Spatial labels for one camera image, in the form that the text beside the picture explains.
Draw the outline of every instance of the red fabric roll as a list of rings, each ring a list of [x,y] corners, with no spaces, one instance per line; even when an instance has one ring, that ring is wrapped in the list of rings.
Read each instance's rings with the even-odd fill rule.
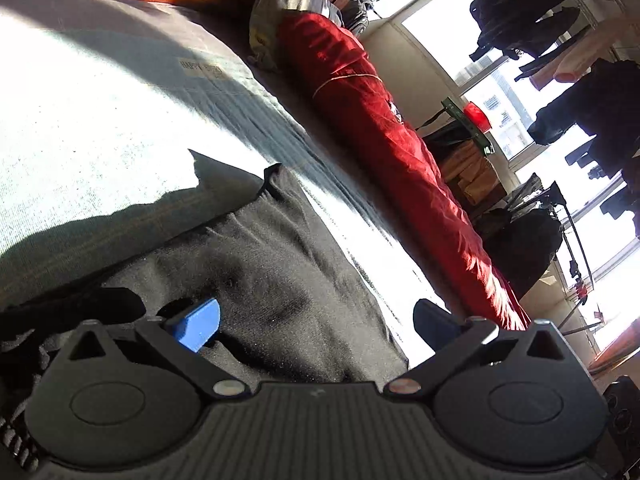
[[[529,317],[492,268],[424,142],[392,112],[392,97],[360,43],[313,13],[287,16],[279,41],[314,105],[412,227],[469,314],[509,330],[526,329]]]

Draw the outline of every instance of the pillow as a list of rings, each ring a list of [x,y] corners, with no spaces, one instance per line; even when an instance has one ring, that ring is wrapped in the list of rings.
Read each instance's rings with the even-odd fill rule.
[[[255,0],[249,20],[249,45],[255,54],[253,62],[260,68],[277,70],[277,33],[285,10],[309,10],[342,25],[337,7],[328,0]]]

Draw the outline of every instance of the black speaker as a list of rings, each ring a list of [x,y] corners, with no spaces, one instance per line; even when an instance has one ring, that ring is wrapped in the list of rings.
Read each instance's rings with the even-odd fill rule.
[[[626,375],[604,392],[609,412],[609,433],[624,460],[624,471],[640,460],[640,390]]]

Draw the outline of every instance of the ribbed black plastic surface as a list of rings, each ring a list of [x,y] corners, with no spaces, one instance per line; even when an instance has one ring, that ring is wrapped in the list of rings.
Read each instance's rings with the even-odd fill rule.
[[[52,463],[38,480],[596,479],[585,465],[548,474],[498,471],[451,448],[417,404],[390,402],[373,384],[264,384],[223,402],[173,454],[128,471]]]

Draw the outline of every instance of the silver screw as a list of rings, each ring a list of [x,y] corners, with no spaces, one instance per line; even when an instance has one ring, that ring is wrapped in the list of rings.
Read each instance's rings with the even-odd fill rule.
[[[422,387],[413,379],[396,379],[389,383],[389,391],[398,395],[412,395],[418,393]]]
[[[244,392],[244,384],[234,379],[227,379],[214,384],[213,392],[223,397],[235,397]]]

